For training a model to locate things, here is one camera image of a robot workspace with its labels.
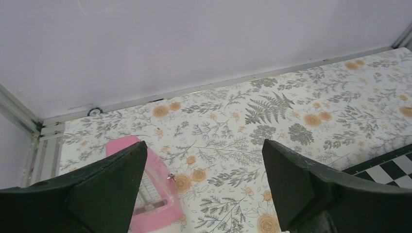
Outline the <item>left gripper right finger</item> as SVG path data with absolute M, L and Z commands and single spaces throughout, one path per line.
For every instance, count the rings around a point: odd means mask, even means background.
M 279 226 L 291 233 L 409 233 L 412 191 L 362 179 L 265 140 Z

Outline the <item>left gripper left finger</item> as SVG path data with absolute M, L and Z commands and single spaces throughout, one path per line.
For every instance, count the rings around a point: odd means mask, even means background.
M 1 190 L 1 232 L 128 232 L 147 155 L 141 141 L 64 175 Z

